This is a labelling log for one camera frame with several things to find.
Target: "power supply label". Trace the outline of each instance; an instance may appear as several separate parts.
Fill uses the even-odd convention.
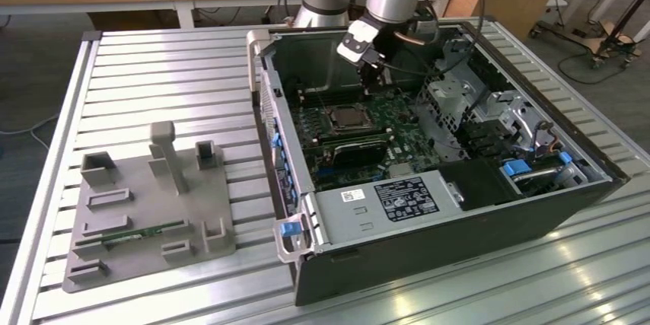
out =
[[[392,222],[439,211],[420,177],[379,184],[375,191]]]

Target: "aluminum extrusion table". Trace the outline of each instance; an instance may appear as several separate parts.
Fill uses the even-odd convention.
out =
[[[634,177],[536,241],[304,306],[275,254],[273,209],[248,92],[251,27],[104,33],[84,40],[0,323],[638,323],[650,319],[648,156],[509,33],[483,33]],[[146,124],[176,148],[224,148],[236,253],[66,294],[81,153],[144,155]]]

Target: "gray floor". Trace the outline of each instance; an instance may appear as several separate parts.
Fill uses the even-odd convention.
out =
[[[630,2],[616,1],[610,19],[616,20]],[[574,17],[576,21],[586,18],[587,10],[588,7]],[[244,9],[232,25],[256,24],[263,11],[263,8]],[[213,26],[225,23],[233,13],[234,9],[222,9],[209,14],[214,21],[202,18],[200,24]],[[646,2],[627,28],[631,34],[647,19],[650,3]],[[0,130],[24,129],[57,112],[85,30],[92,30],[92,24],[84,14],[14,16],[9,26],[0,30]],[[547,33],[525,41],[525,45],[553,69],[561,58],[582,53],[578,46]],[[644,54],[620,75],[602,84],[571,83],[646,150],[650,150],[650,108],[644,106],[650,94],[648,60],[650,55]],[[576,59],[567,63],[565,70],[574,77],[592,81],[616,72],[618,62],[594,71],[588,58]],[[53,124],[37,131],[45,142],[49,142]],[[0,149],[0,240],[4,240],[20,237],[22,233],[45,150],[29,135],[0,135]],[[0,244],[0,295],[16,250],[17,245]]]

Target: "black computer case side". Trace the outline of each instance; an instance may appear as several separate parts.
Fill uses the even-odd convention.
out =
[[[480,263],[483,254],[543,237],[580,209],[602,201],[622,183],[603,182],[312,256],[296,271],[295,304],[311,304],[463,260],[476,258]]]

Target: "green circuit board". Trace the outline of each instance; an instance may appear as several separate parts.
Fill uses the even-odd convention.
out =
[[[316,191],[387,179],[395,172],[389,167],[396,164],[400,171],[407,169],[412,173],[437,166],[439,155],[409,109],[412,94],[385,91],[360,102],[325,101],[320,99],[291,110]],[[372,157],[380,159],[372,164],[364,164],[368,150],[363,146],[368,145],[377,146],[377,154],[384,151],[383,157]],[[333,160],[345,148],[351,161],[340,167]]]

